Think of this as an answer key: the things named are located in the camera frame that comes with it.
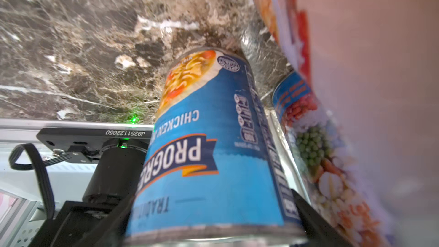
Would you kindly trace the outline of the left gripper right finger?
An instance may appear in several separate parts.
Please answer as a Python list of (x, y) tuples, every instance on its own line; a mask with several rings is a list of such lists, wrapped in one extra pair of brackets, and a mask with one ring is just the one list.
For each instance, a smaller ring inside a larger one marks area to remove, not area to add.
[(352, 247), (299, 193), (294, 189), (291, 191), (307, 236), (306, 243), (293, 245), (294, 247)]

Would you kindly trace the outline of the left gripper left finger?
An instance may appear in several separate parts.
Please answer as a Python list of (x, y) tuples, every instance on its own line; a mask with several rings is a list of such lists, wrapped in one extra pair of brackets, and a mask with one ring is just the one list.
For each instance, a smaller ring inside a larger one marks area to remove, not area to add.
[(73, 202), (72, 227), (78, 228), (74, 247), (120, 247), (128, 226), (134, 192), (117, 196), (93, 194)]

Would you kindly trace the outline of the white lid yellow can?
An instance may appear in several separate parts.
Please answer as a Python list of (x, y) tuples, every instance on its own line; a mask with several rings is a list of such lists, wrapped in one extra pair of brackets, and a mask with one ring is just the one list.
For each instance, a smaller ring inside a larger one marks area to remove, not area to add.
[(355, 247), (394, 247), (393, 220), (366, 189), (357, 157), (306, 81), (289, 73), (272, 101), (313, 209)]

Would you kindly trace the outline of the blue soup can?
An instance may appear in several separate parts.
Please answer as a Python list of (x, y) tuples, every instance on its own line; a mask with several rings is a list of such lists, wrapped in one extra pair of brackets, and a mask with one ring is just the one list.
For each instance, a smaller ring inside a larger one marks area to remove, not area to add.
[(194, 49), (169, 70), (127, 247), (269, 247), (307, 237), (247, 61)]

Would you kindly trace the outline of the white lid can back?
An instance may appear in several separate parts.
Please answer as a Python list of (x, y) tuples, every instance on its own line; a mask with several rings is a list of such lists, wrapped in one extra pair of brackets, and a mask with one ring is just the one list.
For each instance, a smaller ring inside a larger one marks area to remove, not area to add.
[(439, 244), (439, 0), (254, 0), (392, 218)]

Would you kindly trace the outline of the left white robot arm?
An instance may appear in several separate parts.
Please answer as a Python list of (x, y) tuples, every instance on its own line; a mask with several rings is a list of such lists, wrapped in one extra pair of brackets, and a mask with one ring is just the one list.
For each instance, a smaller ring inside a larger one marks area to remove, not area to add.
[(44, 161), (24, 144), (37, 177), (46, 221), (38, 247), (275, 246), (346, 247), (341, 237), (296, 191), (282, 184), (269, 158), (227, 154), (215, 140), (178, 141), (184, 158), (169, 169), (144, 165), (147, 143), (113, 138), (81, 202), (56, 211)]

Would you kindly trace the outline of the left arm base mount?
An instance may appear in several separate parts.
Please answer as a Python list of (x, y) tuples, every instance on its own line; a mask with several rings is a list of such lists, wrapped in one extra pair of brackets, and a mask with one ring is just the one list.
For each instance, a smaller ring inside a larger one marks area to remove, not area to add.
[(81, 129), (43, 128), (37, 139), (72, 164), (97, 164), (112, 148), (147, 151), (151, 128)]

